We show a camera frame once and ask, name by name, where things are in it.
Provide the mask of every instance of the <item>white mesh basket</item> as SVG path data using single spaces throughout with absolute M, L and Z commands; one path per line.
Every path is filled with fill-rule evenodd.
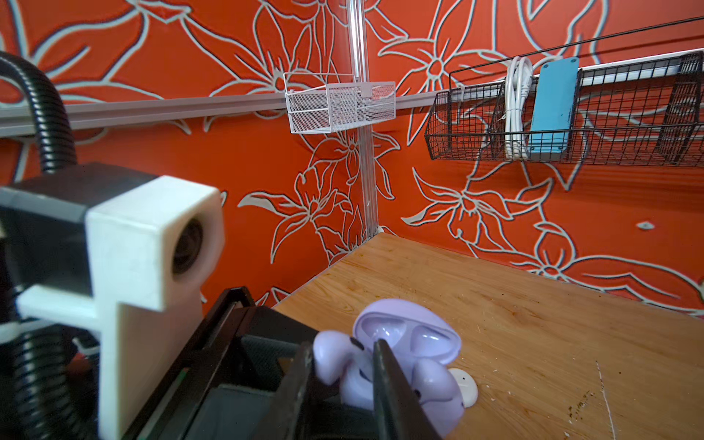
M 324 84 L 312 89 L 289 88 L 291 75 L 314 75 Z M 291 133 L 331 133 L 376 124 L 396 117 L 396 83 L 328 82 L 348 74 L 284 74 Z

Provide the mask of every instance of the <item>earbud case lid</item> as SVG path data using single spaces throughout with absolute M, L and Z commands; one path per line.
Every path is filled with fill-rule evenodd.
M 357 317 L 353 335 L 371 353 L 376 340 L 386 339 L 402 367 L 413 365 L 418 358 L 447 365 L 462 348 L 462 339 L 442 318 L 403 299 L 368 305 Z

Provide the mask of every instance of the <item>camera lens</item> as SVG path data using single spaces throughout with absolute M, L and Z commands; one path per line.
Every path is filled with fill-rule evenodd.
M 174 251 L 174 260 L 171 270 L 174 275 L 181 275 L 191 268 L 196 262 L 198 254 L 203 246 L 203 225 L 196 220 L 191 219 L 183 228 L 181 236 L 176 243 Z

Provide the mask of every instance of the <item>floral wallpaper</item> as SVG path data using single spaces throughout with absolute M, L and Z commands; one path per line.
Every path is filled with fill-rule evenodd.
M 364 5 L 370 76 L 395 81 L 399 96 L 446 89 L 457 68 L 701 14 L 687 0 Z M 0 50 L 47 72 L 67 103 L 280 92 L 285 71 L 350 71 L 346 21 L 344 0 L 0 0 Z M 550 54 L 589 65 L 695 49 L 699 27 Z M 475 69 L 472 81 L 504 69 Z M 0 82 L 0 106 L 21 100 Z M 386 233 L 704 315 L 700 171 L 431 161 L 427 110 L 373 127 Z M 203 292 L 246 285 L 274 305 L 367 239 L 356 136 L 292 135 L 284 112 L 268 111 L 84 130 L 77 147 L 84 162 L 221 188 L 227 244 Z M 0 139 L 6 181 L 38 173 L 31 145 Z
M 446 89 L 448 73 L 459 68 L 702 12 L 688 1 L 412 4 L 384 3 L 384 12 L 403 32 L 393 42 L 370 42 L 368 50 L 372 79 L 397 81 L 399 96 Z M 578 56 L 581 65 L 592 65 L 703 46 L 704 33 L 689 24 L 545 51 L 532 60 Z M 505 69 L 497 64 L 466 75 L 486 82 L 505 76 Z M 379 198 L 385 232 L 704 315 L 702 171 L 431 161 L 422 136 L 428 109 L 399 113 L 375 126 L 401 145 L 379 160 L 384 178 L 377 185 L 383 182 L 394 195 Z M 582 115 L 585 121 L 589 117 Z

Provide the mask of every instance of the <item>wooden table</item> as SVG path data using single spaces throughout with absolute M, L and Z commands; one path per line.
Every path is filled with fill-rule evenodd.
M 704 439 L 701 320 L 390 234 L 276 310 L 351 333 L 381 298 L 422 304 L 462 337 L 451 366 L 479 400 L 450 439 Z

